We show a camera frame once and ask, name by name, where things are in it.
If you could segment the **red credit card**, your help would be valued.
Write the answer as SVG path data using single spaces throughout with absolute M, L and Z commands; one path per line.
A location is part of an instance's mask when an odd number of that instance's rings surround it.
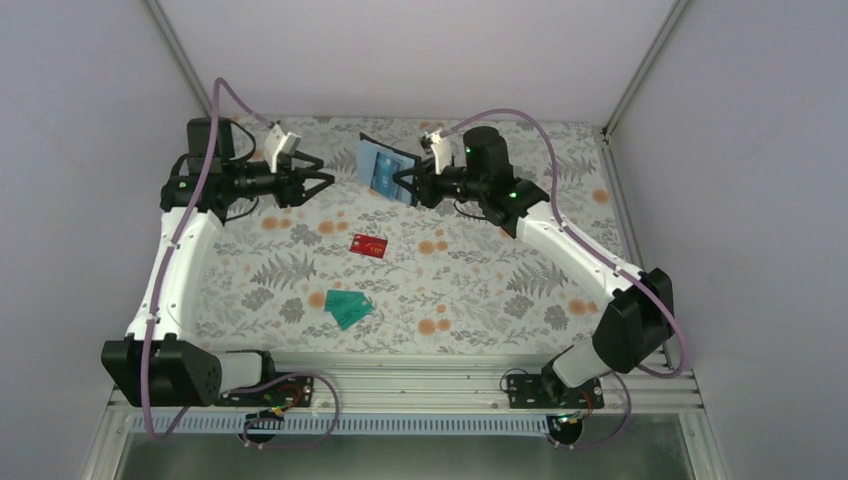
M 382 259 L 386 254 L 387 246 L 387 239 L 357 233 L 353 236 L 350 251 L 359 255 Z

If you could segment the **black leather card holder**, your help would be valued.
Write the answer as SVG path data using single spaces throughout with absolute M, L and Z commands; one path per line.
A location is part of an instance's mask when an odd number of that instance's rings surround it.
M 359 134 L 356 150 L 359 183 L 388 200 L 409 206 L 417 204 L 409 189 L 398 185 L 393 176 L 420 163 L 418 155 L 381 143 L 365 133 Z

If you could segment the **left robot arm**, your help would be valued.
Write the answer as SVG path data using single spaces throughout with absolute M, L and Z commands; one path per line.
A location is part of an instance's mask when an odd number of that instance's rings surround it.
M 234 390 L 263 405 L 277 394 L 269 352 L 197 345 L 201 281 L 233 203 L 270 196 L 282 208 L 298 207 L 334 177 L 278 128 L 266 142 L 271 161 L 238 157 L 235 126 L 208 117 L 188 122 L 188 151 L 161 189 L 160 243 L 146 292 L 124 337 L 103 345 L 101 363 L 134 407 L 206 407 Z

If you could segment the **teal credit card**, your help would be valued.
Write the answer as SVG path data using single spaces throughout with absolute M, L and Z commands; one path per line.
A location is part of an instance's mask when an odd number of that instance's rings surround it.
M 328 290 L 324 303 L 324 311 L 333 315 L 343 315 L 349 310 L 359 311 L 368 304 L 362 292 L 347 290 Z
M 373 304 L 364 294 L 358 294 L 356 297 L 350 297 L 338 306 L 333 313 L 338 326 L 342 330 L 347 330 L 356 322 L 366 317 L 374 309 Z

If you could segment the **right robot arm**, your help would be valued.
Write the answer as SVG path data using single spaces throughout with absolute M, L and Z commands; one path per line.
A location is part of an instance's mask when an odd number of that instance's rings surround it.
M 393 174 L 421 205 L 473 201 L 483 218 L 535 248 L 595 297 L 602 316 L 594 333 L 556 355 L 540 373 L 539 390 L 555 407 L 578 397 L 586 382 L 626 374 L 674 334 L 671 280 L 641 270 L 595 241 L 555 209 L 553 197 L 515 175 L 506 140 L 493 127 L 466 131 L 465 163 L 453 163 L 450 142 L 436 131 L 422 138 L 430 159 Z

